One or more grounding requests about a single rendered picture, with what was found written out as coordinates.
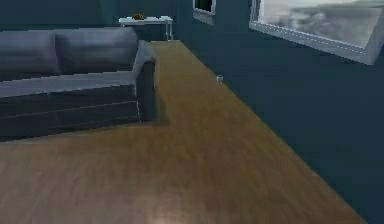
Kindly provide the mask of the grey sofa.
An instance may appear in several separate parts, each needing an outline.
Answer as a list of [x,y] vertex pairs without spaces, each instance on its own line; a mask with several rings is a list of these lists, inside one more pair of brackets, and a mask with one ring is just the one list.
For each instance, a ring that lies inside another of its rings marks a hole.
[[0,142],[152,121],[155,67],[130,27],[0,31]]

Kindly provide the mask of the large white-framed window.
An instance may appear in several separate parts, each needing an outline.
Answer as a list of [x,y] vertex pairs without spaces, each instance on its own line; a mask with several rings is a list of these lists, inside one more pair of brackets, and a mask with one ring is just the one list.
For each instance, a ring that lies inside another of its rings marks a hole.
[[252,0],[249,28],[372,65],[384,46],[384,0]]

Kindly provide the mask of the white side table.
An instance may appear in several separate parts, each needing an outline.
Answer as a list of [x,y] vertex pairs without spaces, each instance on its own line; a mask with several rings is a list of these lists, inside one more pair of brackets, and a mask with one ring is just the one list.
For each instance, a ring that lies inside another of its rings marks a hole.
[[119,18],[118,23],[122,26],[144,26],[161,25],[165,26],[165,35],[167,41],[172,41],[173,37],[173,19],[169,16],[146,17],[144,19],[134,19],[133,17]]

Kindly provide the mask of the small white-framed window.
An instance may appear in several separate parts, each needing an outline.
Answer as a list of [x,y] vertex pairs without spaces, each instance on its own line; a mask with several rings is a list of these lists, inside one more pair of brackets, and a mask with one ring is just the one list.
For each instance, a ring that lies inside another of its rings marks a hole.
[[216,0],[192,0],[193,18],[205,24],[214,25]]

